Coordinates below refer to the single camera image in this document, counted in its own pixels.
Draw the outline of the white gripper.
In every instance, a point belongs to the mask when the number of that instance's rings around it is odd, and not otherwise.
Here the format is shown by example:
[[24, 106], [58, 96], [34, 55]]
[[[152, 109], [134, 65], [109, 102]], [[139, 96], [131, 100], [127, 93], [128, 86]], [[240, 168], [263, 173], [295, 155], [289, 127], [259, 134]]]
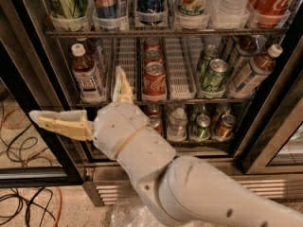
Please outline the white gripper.
[[31, 111], [30, 119], [40, 128], [79, 141], [91, 141], [109, 159], [134, 133], [149, 124], [149, 118], [133, 103], [133, 92], [121, 66], [115, 70], [113, 102], [98, 111], [93, 122], [85, 110], [52, 112]]

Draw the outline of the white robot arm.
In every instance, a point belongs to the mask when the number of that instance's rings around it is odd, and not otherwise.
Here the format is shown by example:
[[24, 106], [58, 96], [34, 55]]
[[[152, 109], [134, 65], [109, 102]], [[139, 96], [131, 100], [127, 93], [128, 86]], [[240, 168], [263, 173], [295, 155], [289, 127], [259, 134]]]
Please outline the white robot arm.
[[176, 150], [133, 103], [122, 68], [116, 69], [114, 101], [93, 121], [85, 110], [32, 111], [39, 127], [71, 139], [91, 140], [126, 171], [131, 184], [154, 217], [168, 227], [192, 220], [230, 227], [303, 227], [303, 215], [265, 199], [215, 166]]

